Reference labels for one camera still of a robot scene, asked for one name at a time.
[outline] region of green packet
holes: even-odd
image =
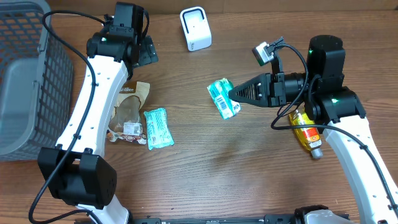
[[[238,102],[228,98],[228,92],[233,88],[232,83],[226,78],[217,80],[207,87],[211,99],[213,99],[223,119],[231,118],[241,110],[241,105]]]
[[[147,120],[149,150],[174,145],[174,140],[167,124],[166,109],[159,108],[150,112],[145,111],[144,116]]]

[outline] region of wire basket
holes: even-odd
[[[68,122],[73,66],[42,26],[49,11],[40,0],[0,2],[0,161],[36,159]]]

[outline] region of white device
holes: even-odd
[[[210,27],[202,7],[184,9],[180,13],[180,20],[189,51],[204,49],[211,45]]]

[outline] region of plastic bottle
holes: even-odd
[[[296,110],[294,113],[289,114],[289,120],[292,125],[315,124],[308,118],[304,109]],[[314,159],[323,157],[322,149],[320,149],[322,140],[316,128],[297,128],[294,129],[294,132],[304,148],[311,152]]]

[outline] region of wood grain surface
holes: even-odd
[[[92,15],[113,14],[118,0],[47,0],[51,9],[76,10]],[[179,14],[201,6],[206,13],[229,12],[299,12],[393,10],[397,0],[123,0],[144,7],[151,14]]]
[[[120,202],[136,218],[258,217],[324,204],[359,221],[343,169],[326,142],[324,158],[311,160],[292,131],[270,128],[275,108],[242,105],[236,117],[222,120],[206,87],[223,77],[238,85],[269,71],[271,66],[260,67],[251,53],[263,41],[284,36],[306,57],[311,37],[341,37],[345,85],[360,97],[376,146],[398,182],[398,12],[212,14],[208,20],[212,46],[188,52],[178,15],[150,17],[159,62],[136,69],[132,79],[150,83],[141,112],[165,108],[175,145],[149,151],[106,142],[105,158],[118,172]],[[54,17],[53,27],[84,53],[87,39],[101,29],[76,16]],[[75,66],[74,105],[86,66],[69,55]],[[282,50],[281,57],[287,73],[303,71],[291,51]],[[43,182],[36,161],[0,163],[0,223],[28,223]],[[73,209],[46,191],[35,218]]]

